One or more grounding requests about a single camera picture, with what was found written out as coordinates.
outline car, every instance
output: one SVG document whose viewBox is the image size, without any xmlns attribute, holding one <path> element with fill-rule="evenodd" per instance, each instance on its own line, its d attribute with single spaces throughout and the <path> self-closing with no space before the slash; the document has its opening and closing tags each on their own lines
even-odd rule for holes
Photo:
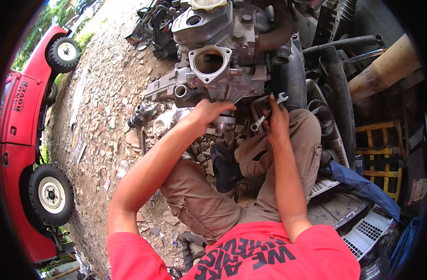
<svg viewBox="0 0 427 280">
<path fill-rule="evenodd" d="M 46 111 L 57 94 L 54 80 L 75 69 L 79 54 L 68 32 L 51 26 L 22 71 L 8 75 L 0 104 L 2 193 L 21 244 L 37 267 L 74 247 L 59 229 L 75 209 L 71 182 L 56 165 L 41 164 L 39 146 Z"/>
<path fill-rule="evenodd" d="M 75 13 L 81 15 L 84 13 L 95 0 L 76 0 L 75 2 Z"/>
</svg>

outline red t-shirt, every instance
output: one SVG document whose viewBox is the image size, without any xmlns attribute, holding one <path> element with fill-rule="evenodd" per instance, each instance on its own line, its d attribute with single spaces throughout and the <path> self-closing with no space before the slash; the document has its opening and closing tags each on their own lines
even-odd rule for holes
<svg viewBox="0 0 427 280">
<path fill-rule="evenodd" d="M 171 280 L 164 261 L 141 236 L 116 232 L 107 240 L 112 280 Z M 183 276 L 214 279 L 359 279 L 360 266 L 338 233 L 316 225 L 289 243 L 282 223 L 233 227 Z"/>
</svg>

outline blue cloth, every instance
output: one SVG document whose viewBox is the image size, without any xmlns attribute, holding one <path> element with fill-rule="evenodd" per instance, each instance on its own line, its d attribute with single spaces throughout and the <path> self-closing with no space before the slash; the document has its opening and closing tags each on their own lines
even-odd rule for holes
<svg viewBox="0 0 427 280">
<path fill-rule="evenodd" d="M 397 246 L 391 256 L 391 270 L 389 271 L 389 276 L 392 274 L 394 269 L 400 266 L 409 256 L 414 238 L 416 235 L 420 234 L 422 229 L 422 220 L 423 217 L 415 217 L 410 221 L 408 227 L 401 233 Z"/>
<path fill-rule="evenodd" d="M 367 196 L 368 199 L 378 204 L 398 222 L 400 218 L 400 206 L 373 182 L 359 176 L 355 171 L 333 160 L 329 162 L 324 171 L 331 174 L 335 180 L 347 184 Z"/>
</svg>

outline wrench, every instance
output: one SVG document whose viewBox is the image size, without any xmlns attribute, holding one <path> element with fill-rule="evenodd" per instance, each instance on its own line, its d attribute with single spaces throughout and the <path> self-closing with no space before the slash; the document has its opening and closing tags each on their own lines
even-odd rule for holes
<svg viewBox="0 0 427 280">
<path fill-rule="evenodd" d="M 281 92 L 278 95 L 278 98 L 276 100 L 276 104 L 280 104 L 281 102 L 285 101 L 288 99 L 288 96 L 283 96 L 285 94 L 285 92 Z M 269 116 L 269 113 L 271 113 L 271 110 L 268 110 L 268 114 L 267 115 L 263 115 L 261 116 L 260 119 L 258 119 L 255 123 L 253 123 L 251 125 L 251 130 L 256 132 L 259 130 L 259 126 L 261 126 L 261 124 L 263 123 L 263 121 Z"/>
</svg>

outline yellow wooden frame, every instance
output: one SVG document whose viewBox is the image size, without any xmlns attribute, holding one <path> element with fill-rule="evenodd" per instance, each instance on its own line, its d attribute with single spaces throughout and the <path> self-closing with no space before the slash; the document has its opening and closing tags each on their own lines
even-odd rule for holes
<svg viewBox="0 0 427 280">
<path fill-rule="evenodd" d="M 388 147 L 388 128 L 395 127 L 398 135 L 398 148 Z M 373 140 L 372 140 L 372 131 L 373 130 L 381 130 L 383 132 L 383 144 L 385 148 L 378 150 L 362 150 L 357 149 L 356 154 L 368 154 L 369 159 L 373 160 L 375 154 L 384 154 L 384 158 L 389 158 L 390 154 L 398 154 L 400 156 L 404 155 L 403 148 L 403 139 L 401 137 L 401 126 L 398 120 L 386 121 L 378 124 L 372 124 L 368 126 L 360 126 L 355 128 L 355 132 L 366 132 L 367 135 L 367 143 L 369 144 L 369 148 L 373 148 Z M 401 173 L 402 168 L 400 167 L 398 171 L 389 171 L 389 164 L 384 165 L 384 171 L 376 171 L 373 165 L 370 166 L 370 170 L 364 170 L 363 175 L 370 176 L 371 182 L 374 182 L 375 177 L 384 177 L 383 190 L 387 193 L 391 198 L 397 202 L 398 195 L 400 194 L 401 187 Z M 388 183 L 389 178 L 397 178 L 397 186 L 395 193 L 388 192 Z"/>
</svg>

